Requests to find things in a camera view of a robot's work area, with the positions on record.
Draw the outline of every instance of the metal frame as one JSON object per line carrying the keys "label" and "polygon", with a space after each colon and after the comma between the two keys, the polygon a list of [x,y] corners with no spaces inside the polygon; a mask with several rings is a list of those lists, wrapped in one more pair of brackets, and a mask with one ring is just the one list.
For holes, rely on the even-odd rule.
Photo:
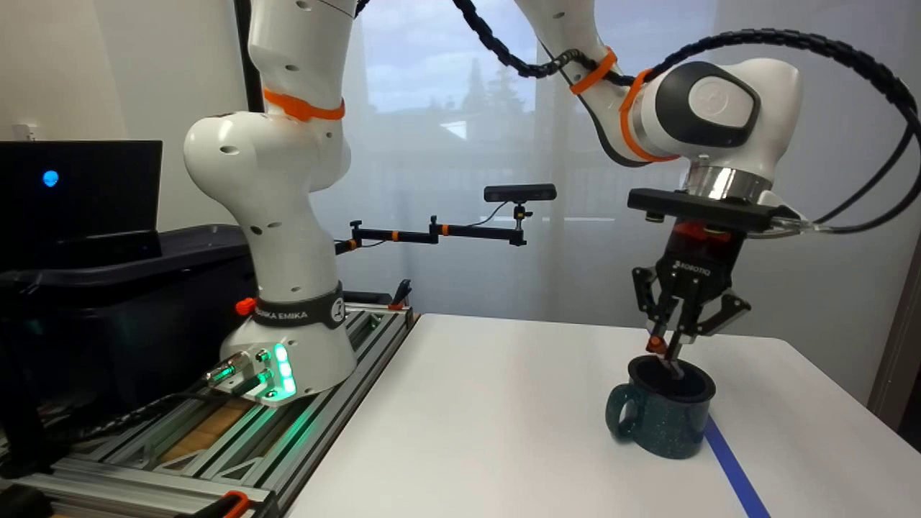
{"label": "metal frame", "polygon": [[254,406],[215,442],[163,464],[173,442],[220,408],[220,399],[183,399],[153,422],[56,461],[54,475],[16,484],[77,510],[128,516],[196,511],[231,488],[243,488],[259,516],[282,516],[397,353],[412,314],[364,308],[350,311],[344,324],[356,367],[334,390],[284,408]]}

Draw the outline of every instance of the computer monitor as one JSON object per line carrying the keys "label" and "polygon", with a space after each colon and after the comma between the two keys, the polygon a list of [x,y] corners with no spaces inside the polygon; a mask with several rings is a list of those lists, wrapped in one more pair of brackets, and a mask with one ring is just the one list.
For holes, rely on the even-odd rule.
{"label": "computer monitor", "polygon": [[159,254],[161,141],[3,141],[0,271]]}

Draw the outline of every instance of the white table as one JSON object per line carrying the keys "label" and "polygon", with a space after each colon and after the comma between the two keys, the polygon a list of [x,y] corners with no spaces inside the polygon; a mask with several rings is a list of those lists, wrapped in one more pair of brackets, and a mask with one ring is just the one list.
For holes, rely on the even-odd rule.
{"label": "white table", "polygon": [[[714,451],[612,442],[608,390],[644,331],[423,317],[305,493],[302,518],[744,516]],[[714,337],[684,360],[772,516],[921,516],[921,455],[787,343]]]}

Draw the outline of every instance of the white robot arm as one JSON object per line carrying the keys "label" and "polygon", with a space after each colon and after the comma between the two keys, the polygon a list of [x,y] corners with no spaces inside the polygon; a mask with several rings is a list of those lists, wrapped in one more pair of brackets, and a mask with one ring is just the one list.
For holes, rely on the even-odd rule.
{"label": "white robot arm", "polygon": [[[747,308],[727,290],[730,268],[743,239],[766,231],[762,206],[772,206],[773,169],[799,113],[799,74],[759,57],[734,65],[682,64],[651,81],[635,74],[633,82],[616,82],[603,81],[616,55],[597,38],[596,0],[517,6],[547,55],[574,48],[596,59],[572,59],[560,72],[612,160],[691,160],[680,195],[631,193],[631,206],[675,216],[658,265],[633,271],[639,308],[651,317],[646,349],[675,365],[684,343]],[[226,337],[210,382],[268,406],[324,390],[354,367],[334,247],[307,203],[307,193],[334,183],[349,166],[340,91],[354,11],[356,0],[254,0],[251,57],[268,113],[203,118],[183,146],[192,182],[248,232],[259,278],[256,311]],[[723,308],[703,318],[710,298],[723,298]]]}
{"label": "white robot arm", "polygon": [[268,113],[203,118],[183,141],[192,182],[243,231],[259,283],[210,382],[265,406],[324,390],[354,367],[330,236],[307,202],[349,169],[350,18],[354,0],[254,0],[248,48]]}

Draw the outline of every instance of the dark blue mug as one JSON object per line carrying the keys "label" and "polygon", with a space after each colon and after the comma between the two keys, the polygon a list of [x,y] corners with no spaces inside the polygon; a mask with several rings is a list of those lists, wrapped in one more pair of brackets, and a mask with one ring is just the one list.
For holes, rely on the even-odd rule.
{"label": "dark blue mug", "polygon": [[658,356],[633,356],[631,382],[608,398],[608,428],[616,441],[639,442],[658,457],[691,457],[703,445],[714,379],[691,363],[672,377]]}

